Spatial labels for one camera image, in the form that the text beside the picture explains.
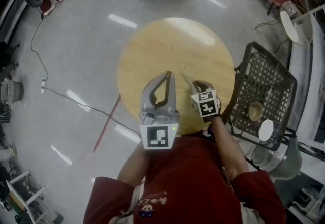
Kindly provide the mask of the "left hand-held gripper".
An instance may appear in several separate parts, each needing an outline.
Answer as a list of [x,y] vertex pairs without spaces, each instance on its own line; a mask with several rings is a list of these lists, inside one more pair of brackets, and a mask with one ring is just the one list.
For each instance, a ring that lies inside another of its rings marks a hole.
[[171,149],[179,126],[176,84],[171,71],[153,78],[141,95],[140,133],[144,149]]

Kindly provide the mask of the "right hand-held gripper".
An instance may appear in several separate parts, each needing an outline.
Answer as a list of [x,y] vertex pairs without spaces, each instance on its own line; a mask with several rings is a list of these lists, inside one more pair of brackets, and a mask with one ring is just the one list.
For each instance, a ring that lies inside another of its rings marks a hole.
[[204,123],[221,115],[221,102],[212,84],[195,80],[191,83],[191,90],[192,106]]

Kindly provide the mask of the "wooden chopstick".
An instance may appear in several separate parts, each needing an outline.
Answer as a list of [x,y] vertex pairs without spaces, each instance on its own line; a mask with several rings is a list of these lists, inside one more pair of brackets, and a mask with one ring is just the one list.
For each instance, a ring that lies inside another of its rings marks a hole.
[[185,79],[186,83],[190,88],[192,88],[192,84],[194,83],[194,78],[191,75],[191,73],[187,70],[181,70],[181,74],[183,78]]

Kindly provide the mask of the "beige ceramic cup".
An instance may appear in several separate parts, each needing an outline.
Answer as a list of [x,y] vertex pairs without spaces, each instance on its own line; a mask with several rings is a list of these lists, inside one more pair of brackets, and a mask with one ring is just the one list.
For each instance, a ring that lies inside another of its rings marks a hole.
[[248,117],[251,121],[260,120],[263,115],[263,107],[260,102],[253,102],[248,107]]

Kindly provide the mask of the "white round plate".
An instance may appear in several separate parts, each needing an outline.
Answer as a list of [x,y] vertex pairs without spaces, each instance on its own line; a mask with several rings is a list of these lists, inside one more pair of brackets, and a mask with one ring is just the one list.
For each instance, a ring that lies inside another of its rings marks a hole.
[[258,137],[261,141],[267,141],[271,138],[272,133],[274,130],[274,123],[273,121],[266,119],[260,125],[258,130]]

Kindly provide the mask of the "person's left forearm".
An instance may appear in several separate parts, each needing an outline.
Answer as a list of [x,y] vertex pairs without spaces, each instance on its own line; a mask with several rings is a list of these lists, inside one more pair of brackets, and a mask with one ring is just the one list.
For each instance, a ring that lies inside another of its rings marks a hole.
[[117,180],[131,187],[136,187],[143,181],[150,162],[150,153],[144,149],[140,141],[130,157],[120,170]]

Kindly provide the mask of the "person's right forearm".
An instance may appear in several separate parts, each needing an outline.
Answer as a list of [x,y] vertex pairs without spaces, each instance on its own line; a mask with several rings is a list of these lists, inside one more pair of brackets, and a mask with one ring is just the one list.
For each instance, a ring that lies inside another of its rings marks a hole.
[[233,181],[237,176],[249,172],[246,157],[233,136],[229,133],[220,117],[210,119],[220,159],[229,179]]

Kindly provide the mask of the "round wooden table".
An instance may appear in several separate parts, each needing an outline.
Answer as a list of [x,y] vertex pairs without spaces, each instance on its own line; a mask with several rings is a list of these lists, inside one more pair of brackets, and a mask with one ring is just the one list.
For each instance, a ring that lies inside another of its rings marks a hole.
[[119,60],[118,90],[133,118],[139,119],[144,87],[159,74],[171,71],[180,113],[177,133],[187,135],[204,129],[207,124],[192,107],[191,90],[181,70],[189,71],[195,80],[211,83],[221,109],[226,109],[235,84],[234,65],[226,45],[215,32],[196,21],[166,18],[138,30]]

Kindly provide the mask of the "metal mesh basket cart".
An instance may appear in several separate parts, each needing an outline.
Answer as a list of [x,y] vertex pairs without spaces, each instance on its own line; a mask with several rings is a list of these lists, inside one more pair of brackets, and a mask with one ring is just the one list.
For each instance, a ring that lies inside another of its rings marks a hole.
[[[235,137],[275,151],[285,135],[297,90],[289,70],[257,42],[247,44],[243,61],[235,68],[235,86],[223,118]],[[263,115],[253,122],[248,107],[260,102]],[[274,123],[272,136],[261,141],[258,130],[263,121]]]

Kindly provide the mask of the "person's red shirt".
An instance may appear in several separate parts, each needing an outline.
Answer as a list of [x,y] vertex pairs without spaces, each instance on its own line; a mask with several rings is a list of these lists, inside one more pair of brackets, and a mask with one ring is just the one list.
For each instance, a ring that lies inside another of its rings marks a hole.
[[265,171],[228,181],[215,143],[176,138],[151,154],[142,196],[119,180],[98,177],[83,224],[285,224],[286,212]]

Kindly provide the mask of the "clear plastic water bottle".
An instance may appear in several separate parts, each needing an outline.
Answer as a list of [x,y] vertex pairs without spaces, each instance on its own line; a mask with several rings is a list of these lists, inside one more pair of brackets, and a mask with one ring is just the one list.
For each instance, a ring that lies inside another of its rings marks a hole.
[[276,158],[277,160],[286,160],[287,156],[285,155],[285,153],[282,153],[281,151],[270,151],[270,154]]

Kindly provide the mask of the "white metal shelf rack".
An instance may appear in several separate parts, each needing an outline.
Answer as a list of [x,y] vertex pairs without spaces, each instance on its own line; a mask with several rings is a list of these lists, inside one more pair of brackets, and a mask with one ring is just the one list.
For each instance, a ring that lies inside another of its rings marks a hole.
[[318,11],[309,11],[312,38],[296,27],[301,43],[292,43],[289,71],[297,80],[297,91],[288,127],[297,135],[299,150],[325,162],[325,25],[318,22]]

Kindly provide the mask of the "grey shell chair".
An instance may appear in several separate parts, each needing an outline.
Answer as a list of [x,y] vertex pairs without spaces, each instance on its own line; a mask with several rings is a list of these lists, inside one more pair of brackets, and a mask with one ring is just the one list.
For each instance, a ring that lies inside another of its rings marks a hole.
[[286,160],[277,160],[267,150],[257,146],[247,162],[257,170],[264,170],[270,178],[275,180],[289,181],[294,179],[302,166],[302,157],[298,148],[298,141],[294,137],[288,138],[288,145],[285,152]]

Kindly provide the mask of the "grey woven basket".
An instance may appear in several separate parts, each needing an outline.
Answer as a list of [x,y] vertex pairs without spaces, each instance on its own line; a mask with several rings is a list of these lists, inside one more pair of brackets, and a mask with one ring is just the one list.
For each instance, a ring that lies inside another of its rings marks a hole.
[[0,103],[12,104],[21,101],[24,96],[24,86],[22,82],[12,81],[6,78],[0,83]]

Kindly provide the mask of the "white metal frame rack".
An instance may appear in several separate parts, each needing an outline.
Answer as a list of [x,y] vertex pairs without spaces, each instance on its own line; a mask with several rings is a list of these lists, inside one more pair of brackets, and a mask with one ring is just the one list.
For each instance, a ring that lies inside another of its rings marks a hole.
[[49,213],[49,208],[43,202],[46,186],[32,186],[31,171],[27,170],[12,180],[6,181],[9,198],[19,207],[21,213],[26,212],[31,224],[41,224]]

